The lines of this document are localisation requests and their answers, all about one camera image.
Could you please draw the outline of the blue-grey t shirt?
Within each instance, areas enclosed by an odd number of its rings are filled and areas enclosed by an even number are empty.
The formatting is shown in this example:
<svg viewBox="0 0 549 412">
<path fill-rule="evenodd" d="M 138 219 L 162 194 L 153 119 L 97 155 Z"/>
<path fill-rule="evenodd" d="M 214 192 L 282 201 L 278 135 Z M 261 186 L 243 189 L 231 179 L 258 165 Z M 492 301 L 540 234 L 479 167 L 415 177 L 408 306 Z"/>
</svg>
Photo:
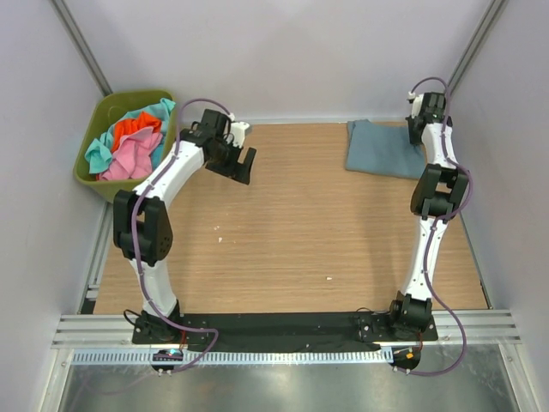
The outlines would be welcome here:
<svg viewBox="0 0 549 412">
<path fill-rule="evenodd" d="M 348 171 L 400 179 L 419 179 L 424 171 L 423 151 L 409 142 L 406 126 L 355 120 L 347 123 L 347 136 Z"/>
</svg>

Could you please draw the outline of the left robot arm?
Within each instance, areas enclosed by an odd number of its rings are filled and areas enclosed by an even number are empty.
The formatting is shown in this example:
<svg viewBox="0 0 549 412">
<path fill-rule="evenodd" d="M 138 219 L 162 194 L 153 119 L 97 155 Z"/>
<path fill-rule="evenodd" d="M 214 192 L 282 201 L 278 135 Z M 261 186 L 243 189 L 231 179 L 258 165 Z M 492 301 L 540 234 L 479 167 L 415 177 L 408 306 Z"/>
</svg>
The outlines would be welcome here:
<svg viewBox="0 0 549 412">
<path fill-rule="evenodd" d="M 134 343 L 176 342 L 185 331 L 172 291 L 167 255 L 173 232 L 168 209 L 190 177 L 202 168 L 247 185 L 256 155 L 245 148 L 249 123 L 207 109 L 182 129 L 153 173 L 113 201 L 113 240 L 134 269 L 142 292 L 141 312 L 133 322 Z"/>
</svg>

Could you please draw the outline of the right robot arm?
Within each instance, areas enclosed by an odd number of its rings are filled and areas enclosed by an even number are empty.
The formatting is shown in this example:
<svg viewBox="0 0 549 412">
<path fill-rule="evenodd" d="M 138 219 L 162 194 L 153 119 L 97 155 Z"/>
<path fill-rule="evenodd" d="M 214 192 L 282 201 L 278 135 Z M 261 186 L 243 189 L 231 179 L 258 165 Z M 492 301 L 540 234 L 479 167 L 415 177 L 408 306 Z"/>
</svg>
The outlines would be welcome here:
<svg viewBox="0 0 549 412">
<path fill-rule="evenodd" d="M 410 210 L 417 218 L 416 244 L 407 279 L 391 302 L 386 319 L 395 339 L 418 338 L 432 326 L 433 288 L 438 252 L 449 222 L 459 212 L 470 177 L 453 148 L 453 124 L 444 93 L 408 93 L 409 141 L 425 149 L 425 169 L 416 185 Z"/>
</svg>

